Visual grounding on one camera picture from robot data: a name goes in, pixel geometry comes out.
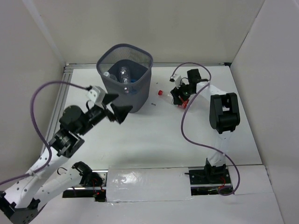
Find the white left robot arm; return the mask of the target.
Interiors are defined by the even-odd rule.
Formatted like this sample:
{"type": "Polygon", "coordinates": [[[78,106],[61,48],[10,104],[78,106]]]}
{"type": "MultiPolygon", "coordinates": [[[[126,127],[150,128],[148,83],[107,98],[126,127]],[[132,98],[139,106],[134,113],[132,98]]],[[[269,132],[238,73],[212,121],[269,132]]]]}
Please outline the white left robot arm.
{"type": "Polygon", "coordinates": [[[121,124],[125,120],[133,107],[116,106],[112,101],[117,97],[117,94],[106,94],[87,112],[77,105],[64,110],[60,129],[48,143],[50,149],[28,170],[27,177],[0,194],[0,209],[12,223],[30,223],[51,199],[68,188],[102,184],[101,177],[82,161],[74,163],[56,179],[48,179],[77,152],[84,143],[81,137],[100,121],[108,118],[121,124]]]}

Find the silver reflective tape sheet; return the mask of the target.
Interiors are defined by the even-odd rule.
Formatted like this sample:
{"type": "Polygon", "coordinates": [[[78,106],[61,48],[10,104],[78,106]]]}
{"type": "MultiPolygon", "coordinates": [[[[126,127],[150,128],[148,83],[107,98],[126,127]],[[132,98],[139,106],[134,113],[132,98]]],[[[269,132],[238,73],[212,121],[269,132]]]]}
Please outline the silver reflective tape sheet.
{"type": "Polygon", "coordinates": [[[188,168],[111,169],[107,174],[108,202],[190,200],[188,168]]]}

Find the grey mesh waste bin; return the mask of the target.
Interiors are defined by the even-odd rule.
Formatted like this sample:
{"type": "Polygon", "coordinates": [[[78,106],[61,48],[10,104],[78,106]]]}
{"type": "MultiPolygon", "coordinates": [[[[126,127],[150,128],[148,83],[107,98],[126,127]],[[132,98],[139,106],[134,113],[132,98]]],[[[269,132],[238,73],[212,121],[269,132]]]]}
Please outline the grey mesh waste bin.
{"type": "Polygon", "coordinates": [[[138,112],[149,97],[153,57],[136,46],[122,43],[110,48],[97,62],[96,70],[108,93],[119,97],[117,106],[131,105],[138,112]]]}

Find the aluminium frame rail left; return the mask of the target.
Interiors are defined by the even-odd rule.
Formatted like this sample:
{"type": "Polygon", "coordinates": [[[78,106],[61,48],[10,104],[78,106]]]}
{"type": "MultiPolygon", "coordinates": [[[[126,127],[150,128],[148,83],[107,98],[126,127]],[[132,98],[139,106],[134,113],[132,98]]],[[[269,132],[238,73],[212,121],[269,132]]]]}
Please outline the aluminium frame rail left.
{"type": "MultiPolygon", "coordinates": [[[[65,70],[64,69],[61,81],[70,82],[71,77],[72,77],[72,73],[73,73],[73,70],[65,70]]],[[[52,114],[51,114],[51,117],[50,117],[50,121],[49,121],[47,131],[43,135],[46,142],[49,142],[52,139],[54,133],[56,132],[56,129],[58,128],[58,120],[59,120],[60,116],[62,115],[64,105],[65,105],[65,102],[66,102],[66,98],[67,98],[67,93],[68,93],[68,90],[69,90],[68,85],[62,84],[62,83],[56,83],[56,84],[50,84],[50,85],[44,87],[43,90],[40,91],[40,93],[42,93],[45,90],[48,90],[50,88],[54,88],[54,87],[57,87],[58,91],[57,91],[57,96],[56,96],[56,100],[55,100],[55,103],[54,103],[54,107],[53,107],[53,111],[52,111],[52,114]]],[[[45,144],[43,143],[43,147],[41,149],[40,156],[39,156],[39,159],[38,159],[38,161],[42,162],[42,166],[44,164],[48,163],[48,156],[49,156],[48,149],[45,146],[45,144]]]]}

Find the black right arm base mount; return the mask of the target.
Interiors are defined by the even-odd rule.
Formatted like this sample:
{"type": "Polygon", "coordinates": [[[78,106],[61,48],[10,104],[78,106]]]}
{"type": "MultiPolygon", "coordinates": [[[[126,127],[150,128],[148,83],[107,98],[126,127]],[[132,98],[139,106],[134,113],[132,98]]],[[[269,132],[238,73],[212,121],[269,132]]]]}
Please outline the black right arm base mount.
{"type": "Polygon", "coordinates": [[[228,169],[226,167],[189,169],[185,172],[191,185],[227,185],[231,184],[228,169]]]}

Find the clear bottle blue-white cap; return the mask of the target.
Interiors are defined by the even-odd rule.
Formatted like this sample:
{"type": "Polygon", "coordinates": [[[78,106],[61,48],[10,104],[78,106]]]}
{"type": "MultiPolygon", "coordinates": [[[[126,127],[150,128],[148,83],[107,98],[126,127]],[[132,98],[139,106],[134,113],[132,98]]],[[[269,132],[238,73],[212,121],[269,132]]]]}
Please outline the clear bottle blue-white cap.
{"type": "Polygon", "coordinates": [[[130,69],[127,66],[119,68],[120,82],[123,84],[129,84],[131,82],[130,69]]]}

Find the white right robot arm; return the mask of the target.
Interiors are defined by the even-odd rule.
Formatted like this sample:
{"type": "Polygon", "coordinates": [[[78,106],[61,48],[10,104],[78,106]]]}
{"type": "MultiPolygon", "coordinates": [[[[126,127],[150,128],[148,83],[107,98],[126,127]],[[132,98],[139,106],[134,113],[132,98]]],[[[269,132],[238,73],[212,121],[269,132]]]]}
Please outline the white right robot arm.
{"type": "Polygon", "coordinates": [[[240,124],[240,112],[238,97],[234,92],[228,93],[210,84],[210,81],[200,76],[198,69],[187,71],[188,84],[178,74],[172,74],[170,81],[175,84],[171,90],[172,104],[187,108],[191,104],[191,95],[199,94],[210,103],[209,123],[217,132],[214,148],[221,152],[215,152],[206,159],[204,178],[209,183],[224,179],[226,175],[226,157],[231,133],[240,124]]]}

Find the green blue label bottle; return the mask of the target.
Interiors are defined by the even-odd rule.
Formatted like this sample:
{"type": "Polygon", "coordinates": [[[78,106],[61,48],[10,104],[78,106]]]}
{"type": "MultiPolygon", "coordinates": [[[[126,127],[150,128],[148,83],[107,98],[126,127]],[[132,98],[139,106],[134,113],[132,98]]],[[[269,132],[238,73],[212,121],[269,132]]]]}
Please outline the green blue label bottle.
{"type": "Polygon", "coordinates": [[[117,77],[116,77],[114,74],[109,73],[108,71],[104,72],[103,75],[104,75],[105,77],[107,77],[107,78],[110,78],[110,79],[112,79],[112,80],[118,82],[117,77]]]}

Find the aluminium frame rail back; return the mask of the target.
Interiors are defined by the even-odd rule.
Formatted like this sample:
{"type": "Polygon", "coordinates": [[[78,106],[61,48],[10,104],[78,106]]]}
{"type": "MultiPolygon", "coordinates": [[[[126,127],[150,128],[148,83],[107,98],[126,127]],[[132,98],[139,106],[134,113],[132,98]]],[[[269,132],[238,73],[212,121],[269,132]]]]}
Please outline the aluminium frame rail back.
{"type": "MultiPolygon", "coordinates": [[[[228,66],[230,67],[232,63],[203,63],[205,67],[211,66],[228,66]]],[[[180,63],[153,63],[152,67],[178,67],[180,63]]],[[[65,70],[73,70],[73,69],[95,69],[96,64],[68,64],[65,66],[65,70]]]]}

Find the red label red cap bottle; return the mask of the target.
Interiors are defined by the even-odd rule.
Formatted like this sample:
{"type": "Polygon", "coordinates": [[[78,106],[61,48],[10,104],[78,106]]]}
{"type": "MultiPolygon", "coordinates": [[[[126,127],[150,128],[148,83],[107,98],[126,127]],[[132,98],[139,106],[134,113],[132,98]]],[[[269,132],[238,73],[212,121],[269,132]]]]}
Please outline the red label red cap bottle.
{"type": "Polygon", "coordinates": [[[180,110],[185,110],[190,103],[190,98],[189,98],[189,100],[187,102],[183,103],[182,105],[174,105],[171,92],[167,92],[167,91],[163,91],[163,90],[159,90],[157,92],[157,95],[159,96],[160,99],[162,99],[166,103],[170,104],[173,108],[180,109],[180,110]]]}

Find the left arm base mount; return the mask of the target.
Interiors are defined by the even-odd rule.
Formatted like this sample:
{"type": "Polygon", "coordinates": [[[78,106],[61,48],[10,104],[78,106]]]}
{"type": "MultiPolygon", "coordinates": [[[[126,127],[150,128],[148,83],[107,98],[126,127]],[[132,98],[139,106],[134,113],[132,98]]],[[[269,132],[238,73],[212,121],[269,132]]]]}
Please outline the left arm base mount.
{"type": "Polygon", "coordinates": [[[82,161],[72,165],[80,174],[77,185],[68,188],[62,198],[93,198],[96,202],[106,202],[108,170],[92,170],[82,161]]]}

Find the aluminium frame rail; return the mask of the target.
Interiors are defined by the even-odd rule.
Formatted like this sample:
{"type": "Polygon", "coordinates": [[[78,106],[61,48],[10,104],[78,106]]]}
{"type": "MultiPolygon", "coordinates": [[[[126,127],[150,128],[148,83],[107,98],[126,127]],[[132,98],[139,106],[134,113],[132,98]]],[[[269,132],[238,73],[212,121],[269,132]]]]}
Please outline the aluminium frame rail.
{"type": "MultiPolygon", "coordinates": [[[[211,66],[228,66],[230,67],[232,63],[203,63],[205,67],[211,66]]],[[[152,67],[178,67],[180,63],[153,63],[152,67]]],[[[65,70],[73,70],[73,69],[95,69],[96,64],[68,64],[65,66],[65,70]]]]}
{"type": "MultiPolygon", "coordinates": [[[[61,81],[70,82],[71,77],[72,77],[72,73],[73,73],[73,70],[65,70],[64,69],[61,81]]],[[[47,131],[43,135],[46,142],[49,142],[52,139],[54,133],[56,132],[56,129],[58,128],[58,120],[59,120],[60,116],[62,115],[64,105],[65,105],[65,102],[66,102],[66,98],[67,98],[67,93],[68,93],[68,90],[69,90],[68,85],[62,84],[62,83],[56,83],[56,84],[50,84],[50,85],[44,87],[43,90],[40,91],[40,93],[42,93],[45,90],[48,90],[50,88],[54,88],[54,87],[57,87],[58,91],[57,91],[57,96],[56,96],[56,100],[55,100],[55,103],[54,103],[54,107],[53,107],[53,111],[52,111],[52,114],[51,114],[51,117],[50,117],[50,121],[49,121],[47,131]]],[[[39,156],[39,159],[38,159],[38,161],[42,162],[42,166],[44,164],[48,163],[48,156],[49,156],[48,149],[45,146],[45,144],[43,143],[43,147],[41,149],[40,156],[39,156]]]]}

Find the blue label blue cap bottle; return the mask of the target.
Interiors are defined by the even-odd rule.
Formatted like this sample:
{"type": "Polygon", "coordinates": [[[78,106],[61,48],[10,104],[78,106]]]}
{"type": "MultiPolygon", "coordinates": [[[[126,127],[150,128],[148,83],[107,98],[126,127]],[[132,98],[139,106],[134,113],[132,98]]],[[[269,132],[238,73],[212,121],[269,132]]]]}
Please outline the blue label blue cap bottle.
{"type": "Polygon", "coordinates": [[[136,95],[139,91],[139,84],[137,83],[137,79],[132,79],[131,83],[127,85],[127,94],[136,95]]]}

